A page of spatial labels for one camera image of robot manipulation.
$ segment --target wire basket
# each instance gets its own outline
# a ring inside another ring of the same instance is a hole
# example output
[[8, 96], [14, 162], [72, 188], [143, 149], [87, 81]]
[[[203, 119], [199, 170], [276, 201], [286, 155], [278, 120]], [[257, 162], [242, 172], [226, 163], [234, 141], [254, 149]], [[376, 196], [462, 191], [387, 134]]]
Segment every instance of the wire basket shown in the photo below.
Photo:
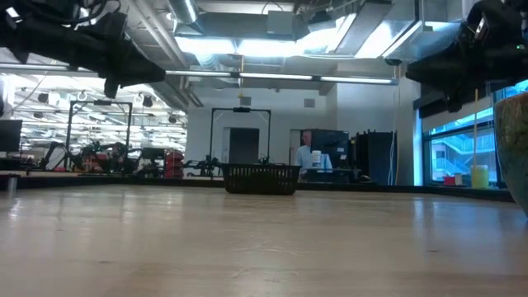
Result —
[[232, 194], [293, 195], [300, 166], [222, 164], [224, 186]]

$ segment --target doorway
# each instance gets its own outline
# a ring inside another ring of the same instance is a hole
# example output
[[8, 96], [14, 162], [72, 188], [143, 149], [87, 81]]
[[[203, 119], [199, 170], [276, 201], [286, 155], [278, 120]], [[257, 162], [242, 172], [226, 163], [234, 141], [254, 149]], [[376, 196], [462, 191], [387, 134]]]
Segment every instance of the doorway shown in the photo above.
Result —
[[259, 139], [259, 129], [231, 128], [229, 162], [234, 164], [258, 163]]

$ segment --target table surface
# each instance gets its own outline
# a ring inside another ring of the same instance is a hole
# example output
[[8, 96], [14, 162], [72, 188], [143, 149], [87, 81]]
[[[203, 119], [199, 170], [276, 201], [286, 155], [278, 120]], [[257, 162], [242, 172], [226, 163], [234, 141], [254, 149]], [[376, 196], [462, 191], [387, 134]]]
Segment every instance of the table surface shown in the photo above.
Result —
[[0, 200], [2, 296], [526, 296], [516, 205], [85, 186]]

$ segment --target man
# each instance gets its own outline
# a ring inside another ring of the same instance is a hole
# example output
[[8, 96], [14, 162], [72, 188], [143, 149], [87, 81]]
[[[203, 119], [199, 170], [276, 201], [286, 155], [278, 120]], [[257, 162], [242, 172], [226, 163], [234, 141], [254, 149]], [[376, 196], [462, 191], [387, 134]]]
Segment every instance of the man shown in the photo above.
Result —
[[[301, 175], [306, 173], [305, 169], [312, 168], [312, 131], [305, 130], [303, 131], [303, 143], [304, 145], [297, 149], [297, 154], [295, 156], [295, 165], [301, 166]], [[323, 153], [321, 154], [321, 164], [325, 169], [332, 169], [332, 162], [330, 162], [330, 157]]]

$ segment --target plant pot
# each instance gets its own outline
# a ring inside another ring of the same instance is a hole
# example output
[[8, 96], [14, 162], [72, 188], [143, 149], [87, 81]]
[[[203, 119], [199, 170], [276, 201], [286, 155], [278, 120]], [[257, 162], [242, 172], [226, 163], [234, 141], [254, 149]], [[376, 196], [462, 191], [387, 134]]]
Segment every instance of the plant pot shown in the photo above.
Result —
[[528, 215], [528, 92], [498, 102], [494, 117], [502, 178]]

